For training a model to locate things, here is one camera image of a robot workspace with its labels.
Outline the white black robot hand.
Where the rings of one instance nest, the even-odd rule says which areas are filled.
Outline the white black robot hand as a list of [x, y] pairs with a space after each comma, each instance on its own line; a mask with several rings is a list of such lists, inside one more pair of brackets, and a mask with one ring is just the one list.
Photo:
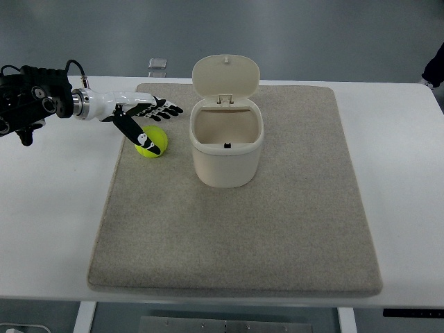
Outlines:
[[145, 117], [154, 121], [170, 119], [183, 113], [176, 104], [143, 92], [108, 92], [75, 89], [72, 92], [74, 116], [81, 120], [98, 119], [113, 123], [132, 143], [154, 154], [161, 155], [161, 148], [133, 119]]

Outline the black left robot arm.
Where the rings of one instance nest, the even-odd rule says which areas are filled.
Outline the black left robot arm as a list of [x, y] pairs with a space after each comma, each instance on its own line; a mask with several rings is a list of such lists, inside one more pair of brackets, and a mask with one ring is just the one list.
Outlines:
[[33, 143], [33, 131], [52, 115], [74, 113], [67, 70], [24, 65], [16, 74], [1, 74], [1, 136], [16, 133], [24, 146]]

